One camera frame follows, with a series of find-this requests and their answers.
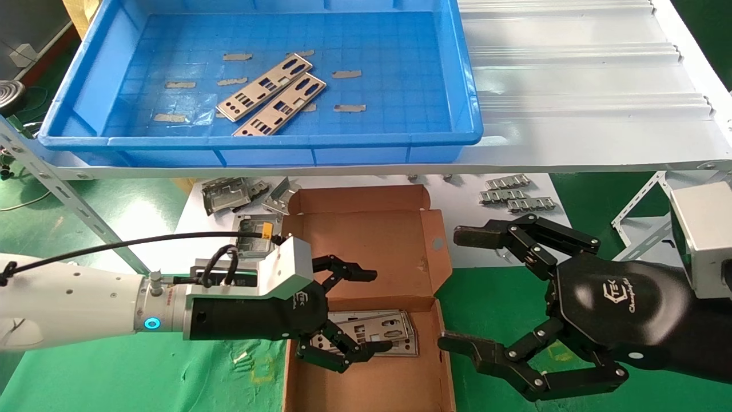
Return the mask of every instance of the robotic arm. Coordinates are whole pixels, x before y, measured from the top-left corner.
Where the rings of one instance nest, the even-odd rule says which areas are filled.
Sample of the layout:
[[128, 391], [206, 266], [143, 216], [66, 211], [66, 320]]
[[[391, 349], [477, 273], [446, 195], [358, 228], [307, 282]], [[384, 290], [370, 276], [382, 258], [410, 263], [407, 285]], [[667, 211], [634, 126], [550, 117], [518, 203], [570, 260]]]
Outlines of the robotic arm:
[[[611, 262], [598, 239], [535, 215], [456, 227], [455, 243], [507, 248], [549, 281], [546, 322], [510, 346], [443, 332], [442, 350], [468, 356], [478, 373], [504, 379], [527, 400], [612, 392], [628, 379], [619, 362], [732, 383], [732, 301], [698, 299], [681, 268]], [[558, 264], [542, 246], [570, 255]], [[594, 367], [545, 375], [528, 361], [556, 340]]]
[[[0, 254], [0, 268], [35, 261]], [[332, 272], [323, 284], [313, 277], [320, 271]], [[0, 350], [137, 332], [179, 332], [191, 340], [296, 339], [298, 357], [344, 372], [391, 348], [391, 342], [358, 344], [328, 320], [326, 294], [341, 280], [371, 282], [375, 271], [332, 255], [312, 259], [308, 243], [289, 238], [264, 260], [239, 265], [237, 273], [233, 279], [225, 280], [233, 273], [219, 273], [201, 282], [200, 276], [163, 278], [158, 272], [145, 277], [60, 262], [27, 270], [0, 287]], [[310, 339], [316, 334], [341, 354], [313, 347]]]

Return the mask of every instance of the metal frame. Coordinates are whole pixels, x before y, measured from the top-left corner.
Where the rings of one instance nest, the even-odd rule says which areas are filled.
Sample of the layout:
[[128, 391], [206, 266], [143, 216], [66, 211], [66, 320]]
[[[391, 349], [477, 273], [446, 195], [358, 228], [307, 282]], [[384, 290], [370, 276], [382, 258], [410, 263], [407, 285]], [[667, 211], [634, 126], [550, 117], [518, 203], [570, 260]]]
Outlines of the metal frame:
[[686, 173], [657, 172], [654, 174], [610, 223], [626, 246], [613, 260], [636, 260], [671, 234], [670, 213], [666, 213], [663, 217], [655, 219], [654, 223], [645, 229], [643, 235], [638, 239], [631, 239], [627, 234], [627, 227], [633, 224], [631, 222], [633, 219], [628, 218], [628, 214], [655, 185], [659, 185], [666, 196], [670, 197], [674, 189], [715, 183], [722, 180], [729, 181], [731, 174], [732, 172], [723, 171]]

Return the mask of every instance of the brown cardboard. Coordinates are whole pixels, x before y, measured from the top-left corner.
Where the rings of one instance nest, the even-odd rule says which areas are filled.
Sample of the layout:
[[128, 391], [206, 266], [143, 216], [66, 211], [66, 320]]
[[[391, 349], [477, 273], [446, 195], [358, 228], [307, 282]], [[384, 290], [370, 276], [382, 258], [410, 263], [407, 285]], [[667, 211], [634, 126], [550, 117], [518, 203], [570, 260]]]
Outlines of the brown cardboard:
[[[452, 272], [439, 210], [421, 185], [304, 189], [283, 233], [313, 256], [334, 254], [378, 271], [374, 282], [340, 282], [332, 311], [403, 309], [419, 340], [416, 358], [372, 358], [343, 374], [296, 359], [288, 345], [283, 412], [455, 411], [449, 356], [437, 348], [442, 313], [434, 292]], [[322, 282], [329, 273], [317, 273]]]

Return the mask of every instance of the white robotic arm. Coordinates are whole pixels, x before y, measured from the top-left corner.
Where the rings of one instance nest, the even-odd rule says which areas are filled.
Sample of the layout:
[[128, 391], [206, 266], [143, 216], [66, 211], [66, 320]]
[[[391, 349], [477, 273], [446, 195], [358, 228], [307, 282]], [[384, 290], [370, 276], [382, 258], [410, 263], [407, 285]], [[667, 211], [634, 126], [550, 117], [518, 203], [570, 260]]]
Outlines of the white robotic arm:
[[[0, 268], [37, 258], [0, 254]], [[31, 350], [134, 334], [179, 331], [190, 338], [196, 298], [287, 300], [313, 282], [310, 245], [290, 238], [253, 264], [256, 287], [173, 284], [61, 262], [19, 273], [0, 287], [0, 350]]]

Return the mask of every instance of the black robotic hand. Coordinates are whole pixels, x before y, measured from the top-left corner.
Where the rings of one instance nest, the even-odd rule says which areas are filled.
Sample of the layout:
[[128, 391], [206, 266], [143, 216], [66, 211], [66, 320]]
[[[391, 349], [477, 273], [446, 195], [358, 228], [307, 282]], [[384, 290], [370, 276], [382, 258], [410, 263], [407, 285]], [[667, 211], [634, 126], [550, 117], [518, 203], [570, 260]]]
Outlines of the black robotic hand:
[[[356, 342], [328, 320], [326, 294], [341, 280], [371, 282], [376, 279], [376, 271], [361, 269], [358, 264], [333, 255], [313, 259], [313, 272], [322, 271], [332, 275], [322, 284], [309, 283], [286, 300], [196, 298], [190, 339], [294, 339], [298, 342], [299, 358], [336, 372], [344, 372], [353, 363], [366, 362], [374, 353], [391, 349], [391, 342]], [[224, 273], [212, 276], [210, 281], [215, 284], [224, 279]], [[251, 274], [234, 274], [232, 278], [235, 285], [254, 287], [256, 282], [256, 276]], [[313, 347], [310, 340], [317, 334], [325, 336], [340, 354]]]
[[[618, 361], [732, 383], [732, 301], [697, 299], [681, 268], [600, 259], [598, 239], [532, 214], [456, 227], [454, 240], [506, 248], [549, 281], [549, 319], [513, 345], [451, 331], [438, 339], [442, 350], [468, 356], [478, 373], [504, 379], [527, 400], [612, 392], [628, 379]], [[558, 264], [542, 245], [571, 257]], [[594, 367], [532, 369], [527, 362], [557, 339]]]

